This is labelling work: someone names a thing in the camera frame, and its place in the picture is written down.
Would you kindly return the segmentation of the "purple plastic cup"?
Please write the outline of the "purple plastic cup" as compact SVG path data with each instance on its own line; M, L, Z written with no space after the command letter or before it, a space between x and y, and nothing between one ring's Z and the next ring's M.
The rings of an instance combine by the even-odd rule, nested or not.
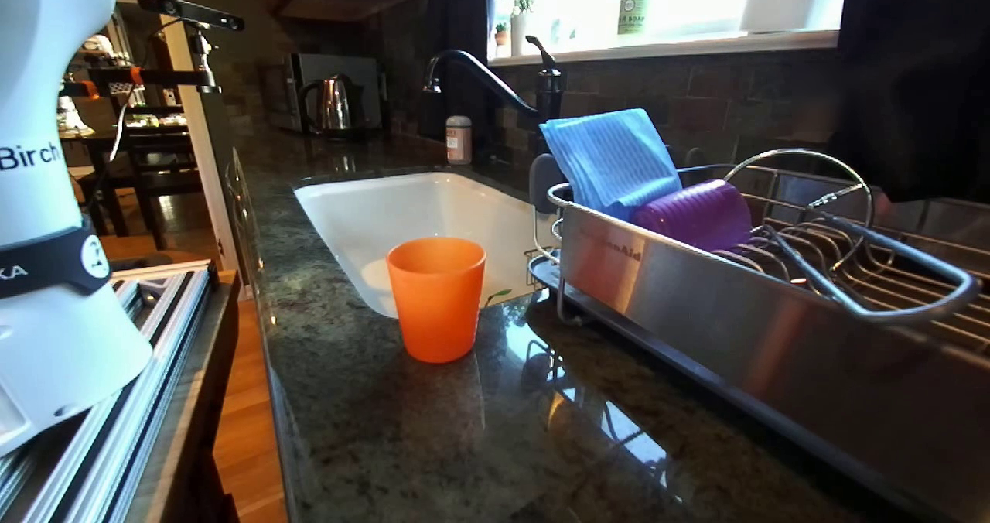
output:
M630 223L703 251L745 244L753 229L746 198L722 179L645 203L632 213Z

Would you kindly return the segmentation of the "white vase with plant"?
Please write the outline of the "white vase with plant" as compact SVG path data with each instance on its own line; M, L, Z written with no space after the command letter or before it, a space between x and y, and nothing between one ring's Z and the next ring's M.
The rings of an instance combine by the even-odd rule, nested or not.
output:
M498 51L500 56L522 56L527 45L527 22L534 11L534 0L494 0L495 25L505 22L509 25L510 46Z

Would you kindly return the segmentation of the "dark wooden dining table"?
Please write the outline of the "dark wooden dining table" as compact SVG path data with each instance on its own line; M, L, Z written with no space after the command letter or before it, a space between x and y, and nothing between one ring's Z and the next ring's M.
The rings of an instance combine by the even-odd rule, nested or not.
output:
M158 199L202 193L200 171L187 128L125 128L118 147L116 132L63 135L63 145L82 145L93 171L82 176L78 185L82 205L100 234L112 224L116 235L128 235L128 227L117 191L135 192L146 230L156 249L166 249L166 237L152 209Z

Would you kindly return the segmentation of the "dark curtain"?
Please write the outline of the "dark curtain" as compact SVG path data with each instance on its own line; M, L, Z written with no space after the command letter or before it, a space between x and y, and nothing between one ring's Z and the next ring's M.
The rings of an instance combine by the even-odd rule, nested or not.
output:
M828 152L893 202L990 203L990 0L844 0Z

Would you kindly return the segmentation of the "stainless steel dish rack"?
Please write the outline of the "stainless steel dish rack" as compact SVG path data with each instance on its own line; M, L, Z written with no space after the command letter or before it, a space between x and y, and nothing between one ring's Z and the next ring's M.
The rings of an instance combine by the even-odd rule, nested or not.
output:
M731 183L744 242L704 251L530 169L556 242L531 274L803 450L920 515L990 523L990 205L892 203L809 149L678 170Z

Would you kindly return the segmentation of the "small pink soap bottle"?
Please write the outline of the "small pink soap bottle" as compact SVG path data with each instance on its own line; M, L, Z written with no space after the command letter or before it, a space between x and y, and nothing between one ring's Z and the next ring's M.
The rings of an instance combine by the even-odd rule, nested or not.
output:
M450 115L445 120L446 159L451 166L473 163L473 121L467 115Z

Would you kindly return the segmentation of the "blue paper towel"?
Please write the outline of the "blue paper towel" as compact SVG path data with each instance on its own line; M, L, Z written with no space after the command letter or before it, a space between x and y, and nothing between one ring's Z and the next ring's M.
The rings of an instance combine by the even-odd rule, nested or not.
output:
M682 188L664 140L643 108L540 124L574 201L630 222L636 209Z

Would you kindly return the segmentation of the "white sink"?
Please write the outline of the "white sink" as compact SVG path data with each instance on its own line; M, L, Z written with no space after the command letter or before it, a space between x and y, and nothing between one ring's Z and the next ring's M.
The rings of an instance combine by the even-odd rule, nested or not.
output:
M304 186L302 209L372 310L396 318L386 256L419 238L461 238L480 244L487 259L481 304L534 292L529 261L555 245L555 215L501 190L449 172L423 172Z

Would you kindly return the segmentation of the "orange plastic cup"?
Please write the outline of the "orange plastic cup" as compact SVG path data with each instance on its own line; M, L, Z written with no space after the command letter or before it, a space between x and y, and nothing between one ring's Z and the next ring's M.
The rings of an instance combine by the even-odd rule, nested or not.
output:
M407 353L429 364L467 355L480 317L484 248L462 238L419 238L391 249L386 263Z

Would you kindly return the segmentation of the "black tap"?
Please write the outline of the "black tap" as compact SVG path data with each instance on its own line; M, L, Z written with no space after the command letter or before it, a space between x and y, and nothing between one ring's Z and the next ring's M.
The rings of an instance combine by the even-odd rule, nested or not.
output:
M524 39L540 51L541 70L535 82L535 104L529 104L510 86L499 78L483 61L465 50L443 50L434 55L427 66L418 106L416 120L418 134L425 138L438 138L442 122L449 116L448 105L442 95L443 65L453 63L466 71L485 90L481 93L468 93L464 98L468 111L480 114L482 135L487 138L495 127L495 110L498 108L491 97L498 97L503 107L513 108L518 115L538 122L560 118L562 98L565 95L565 73L558 68L556 59L548 53L541 41L531 34Z

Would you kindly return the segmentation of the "steel kettle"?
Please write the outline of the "steel kettle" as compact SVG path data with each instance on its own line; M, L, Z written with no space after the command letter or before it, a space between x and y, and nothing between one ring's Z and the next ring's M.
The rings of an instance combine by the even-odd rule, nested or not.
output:
M349 76L336 74L307 83L299 89L298 99L311 134L343 140L364 138L364 87Z

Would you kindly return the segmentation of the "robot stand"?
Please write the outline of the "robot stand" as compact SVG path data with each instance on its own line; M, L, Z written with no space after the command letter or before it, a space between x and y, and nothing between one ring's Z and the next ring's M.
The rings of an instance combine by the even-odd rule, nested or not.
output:
M0 523L237 523L212 449L238 279L209 261L119 272L116 305L32 342L0 325Z

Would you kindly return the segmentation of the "window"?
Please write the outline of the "window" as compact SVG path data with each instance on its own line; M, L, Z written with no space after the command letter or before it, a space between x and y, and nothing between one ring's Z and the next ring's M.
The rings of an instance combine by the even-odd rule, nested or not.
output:
M579 62L770 50L821 50L835 45L844 0L650 0L646 32L616 34L620 0L534 0L527 34L557 61ZM490 0L487 57L497 66L534 64L540 51L500 56Z

